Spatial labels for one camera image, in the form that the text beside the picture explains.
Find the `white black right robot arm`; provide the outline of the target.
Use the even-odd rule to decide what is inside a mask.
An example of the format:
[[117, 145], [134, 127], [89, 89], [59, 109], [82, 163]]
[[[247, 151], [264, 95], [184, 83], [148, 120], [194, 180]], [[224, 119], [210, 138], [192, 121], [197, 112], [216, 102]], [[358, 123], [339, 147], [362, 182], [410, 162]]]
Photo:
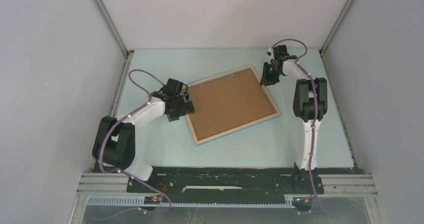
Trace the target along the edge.
[[312, 171], [317, 168], [319, 127], [328, 109], [327, 80], [314, 78], [300, 65], [299, 57], [288, 53], [286, 45], [274, 45], [266, 54], [269, 60], [263, 64], [261, 86], [275, 85], [281, 76], [295, 80], [292, 109], [303, 125], [303, 144], [295, 163], [299, 170]]

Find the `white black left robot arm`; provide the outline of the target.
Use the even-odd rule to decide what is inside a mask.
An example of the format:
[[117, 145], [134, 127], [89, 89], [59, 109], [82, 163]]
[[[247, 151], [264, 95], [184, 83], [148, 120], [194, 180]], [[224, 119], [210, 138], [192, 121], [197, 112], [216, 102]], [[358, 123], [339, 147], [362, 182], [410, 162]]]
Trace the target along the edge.
[[136, 156], [136, 127], [146, 126], [163, 115], [172, 122], [194, 112], [187, 84], [168, 79], [158, 91], [150, 93], [140, 107], [120, 117], [105, 116], [100, 120], [92, 156], [99, 163], [138, 178], [139, 186], [152, 192], [158, 186], [158, 178], [152, 175], [153, 167]]

